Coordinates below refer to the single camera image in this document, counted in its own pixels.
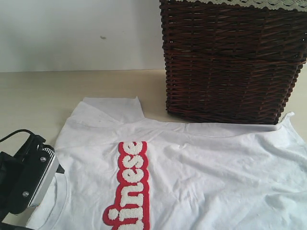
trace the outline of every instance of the beige tabletop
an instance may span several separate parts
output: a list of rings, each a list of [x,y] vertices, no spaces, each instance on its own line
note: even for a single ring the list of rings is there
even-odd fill
[[[89,71],[0,73],[0,137],[27,128],[54,145],[73,109],[84,97],[139,97],[147,118],[180,121],[165,111],[165,71]],[[307,140],[307,68],[303,69],[285,112],[293,111],[295,129]],[[27,135],[0,144],[14,154]],[[4,222],[24,226],[32,210]]]

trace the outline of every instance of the brown wicker basket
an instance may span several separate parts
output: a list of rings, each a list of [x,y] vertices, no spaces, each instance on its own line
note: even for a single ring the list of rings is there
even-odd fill
[[[276,124],[307,57],[307,13],[160,0],[167,110]]]

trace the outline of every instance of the t-shirt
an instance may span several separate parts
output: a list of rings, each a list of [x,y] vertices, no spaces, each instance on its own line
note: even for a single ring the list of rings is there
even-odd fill
[[[307,146],[277,125],[147,119],[138,98],[85,98],[55,150],[35,230],[307,229]]]

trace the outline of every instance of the white wall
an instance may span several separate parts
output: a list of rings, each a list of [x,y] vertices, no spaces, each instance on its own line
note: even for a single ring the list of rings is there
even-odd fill
[[[0,0],[0,72],[163,68],[159,0]]]

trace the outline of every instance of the letter patch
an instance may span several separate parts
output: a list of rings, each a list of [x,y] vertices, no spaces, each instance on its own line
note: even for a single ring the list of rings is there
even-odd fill
[[[102,219],[112,230],[149,230],[149,185],[147,143],[121,142],[115,202]]]

